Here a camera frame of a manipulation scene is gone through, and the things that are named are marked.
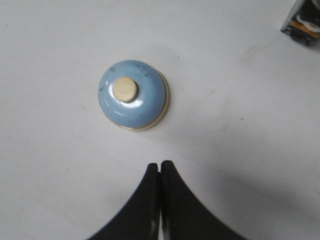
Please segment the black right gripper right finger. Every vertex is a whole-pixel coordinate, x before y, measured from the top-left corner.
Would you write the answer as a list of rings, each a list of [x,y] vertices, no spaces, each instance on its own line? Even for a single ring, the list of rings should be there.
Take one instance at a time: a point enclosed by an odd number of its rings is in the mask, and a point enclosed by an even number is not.
[[[165,240],[244,240],[214,216],[186,185],[174,163],[161,163],[160,195]]]

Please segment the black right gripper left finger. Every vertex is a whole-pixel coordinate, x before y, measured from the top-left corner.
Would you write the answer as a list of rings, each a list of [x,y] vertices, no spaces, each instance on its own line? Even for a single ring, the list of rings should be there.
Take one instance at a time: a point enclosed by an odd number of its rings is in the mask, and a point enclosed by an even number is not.
[[[150,163],[121,210],[91,240],[157,240],[160,226],[160,173]]]

